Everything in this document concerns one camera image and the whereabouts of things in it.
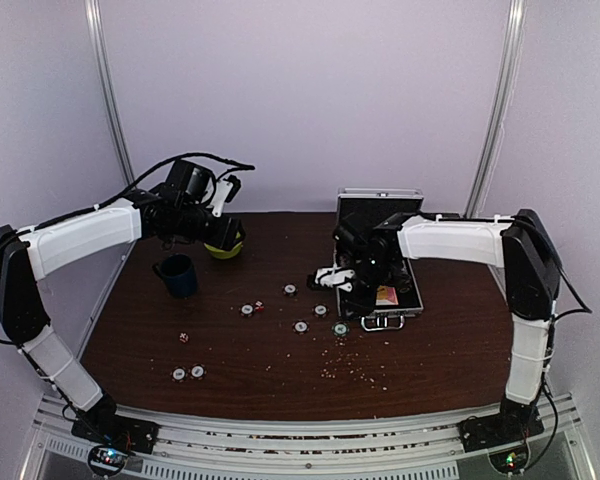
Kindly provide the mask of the green poker chip front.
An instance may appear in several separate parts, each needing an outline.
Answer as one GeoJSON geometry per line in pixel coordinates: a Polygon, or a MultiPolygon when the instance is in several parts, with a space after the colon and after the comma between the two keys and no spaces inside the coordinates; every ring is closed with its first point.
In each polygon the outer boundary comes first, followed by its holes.
{"type": "Polygon", "coordinates": [[[350,327],[346,322],[336,322],[333,324],[332,333],[338,338],[346,337],[350,332],[350,327]]]}

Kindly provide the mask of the aluminium poker case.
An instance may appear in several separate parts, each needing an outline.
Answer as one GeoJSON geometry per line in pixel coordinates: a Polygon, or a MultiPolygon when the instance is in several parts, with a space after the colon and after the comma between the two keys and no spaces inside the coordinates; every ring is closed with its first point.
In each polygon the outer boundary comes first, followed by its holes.
{"type": "MultiPolygon", "coordinates": [[[[368,234],[396,213],[415,213],[424,197],[418,189],[341,188],[337,197],[337,220],[354,216],[354,229],[368,234]]],[[[377,289],[374,310],[355,315],[352,294],[336,291],[338,314],[346,322],[358,322],[367,332],[399,330],[409,317],[423,311],[421,295],[411,261],[399,258],[391,268],[389,283],[377,289]]]]}

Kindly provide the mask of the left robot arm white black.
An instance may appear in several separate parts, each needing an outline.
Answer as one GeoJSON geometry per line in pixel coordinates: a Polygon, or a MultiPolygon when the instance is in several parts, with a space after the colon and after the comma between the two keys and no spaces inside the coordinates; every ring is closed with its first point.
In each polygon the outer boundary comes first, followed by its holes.
{"type": "Polygon", "coordinates": [[[158,238],[163,246],[196,241],[222,251],[245,237],[224,214],[241,188],[237,173],[252,165],[204,152],[163,160],[167,178],[143,190],[133,181],[113,197],[37,225],[0,227],[0,344],[15,347],[55,387],[78,422],[103,444],[124,433],[117,405],[54,331],[38,288],[55,271],[100,251],[158,238]]]}

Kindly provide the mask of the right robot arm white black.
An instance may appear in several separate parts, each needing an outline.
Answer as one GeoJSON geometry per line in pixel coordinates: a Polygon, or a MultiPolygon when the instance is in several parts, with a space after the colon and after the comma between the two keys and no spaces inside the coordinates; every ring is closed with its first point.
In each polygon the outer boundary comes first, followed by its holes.
{"type": "Polygon", "coordinates": [[[407,260],[441,259],[491,266],[505,277],[513,323],[510,370],[497,413],[468,418],[458,429],[467,450],[477,450],[542,432],[537,401],[545,386],[561,287],[571,285],[556,247],[538,214],[467,219],[457,215],[398,212],[373,227],[355,214],[341,220],[333,238],[333,266],[317,271],[315,283],[340,293],[345,318],[365,317],[381,286],[401,284],[407,260]]]}

